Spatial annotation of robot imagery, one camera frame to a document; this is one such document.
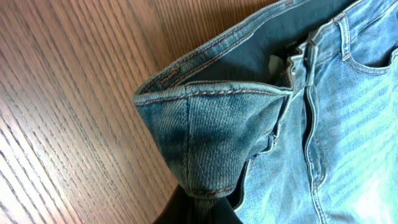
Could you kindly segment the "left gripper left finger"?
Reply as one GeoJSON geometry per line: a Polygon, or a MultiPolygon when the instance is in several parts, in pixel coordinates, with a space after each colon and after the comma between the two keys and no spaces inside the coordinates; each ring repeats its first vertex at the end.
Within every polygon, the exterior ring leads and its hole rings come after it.
{"type": "Polygon", "coordinates": [[[177,185],[153,224],[194,224],[197,221],[194,198],[190,197],[181,185],[177,185]]]}

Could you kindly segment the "light blue denim jeans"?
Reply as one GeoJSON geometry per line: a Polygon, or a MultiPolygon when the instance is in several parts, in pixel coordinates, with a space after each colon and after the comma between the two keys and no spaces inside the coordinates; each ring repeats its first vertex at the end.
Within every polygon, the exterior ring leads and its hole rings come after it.
{"type": "Polygon", "coordinates": [[[133,102],[197,223],[397,222],[397,1],[279,1],[133,102]]]}

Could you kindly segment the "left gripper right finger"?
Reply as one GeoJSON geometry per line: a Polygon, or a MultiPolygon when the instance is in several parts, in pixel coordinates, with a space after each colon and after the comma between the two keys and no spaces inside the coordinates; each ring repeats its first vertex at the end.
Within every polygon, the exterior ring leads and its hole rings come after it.
{"type": "Polygon", "coordinates": [[[211,209],[211,222],[213,224],[242,224],[226,197],[219,199],[211,209]]]}

